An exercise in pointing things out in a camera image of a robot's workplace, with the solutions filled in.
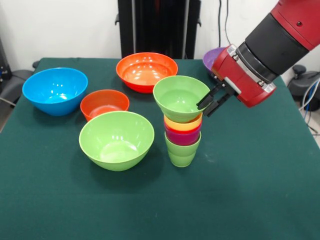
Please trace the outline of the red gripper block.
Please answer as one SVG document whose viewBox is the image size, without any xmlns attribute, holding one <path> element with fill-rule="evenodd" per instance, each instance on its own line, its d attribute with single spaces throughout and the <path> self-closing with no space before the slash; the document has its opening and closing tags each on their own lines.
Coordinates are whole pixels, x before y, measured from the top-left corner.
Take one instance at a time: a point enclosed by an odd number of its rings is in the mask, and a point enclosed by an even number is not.
<svg viewBox="0 0 320 240">
<path fill-rule="evenodd" d="M 228 83 L 236 93 L 236 97 L 245 106 L 254 107 L 269 98 L 276 90 L 274 83 L 256 76 L 246 65 L 238 48 L 231 44 L 224 48 L 214 59 L 211 71 L 220 81 Z M 196 105 L 202 114 L 210 117 L 235 93 L 225 92 L 219 99 L 215 99 L 216 93 L 224 88 L 224 83 L 217 84 Z"/>
</svg>

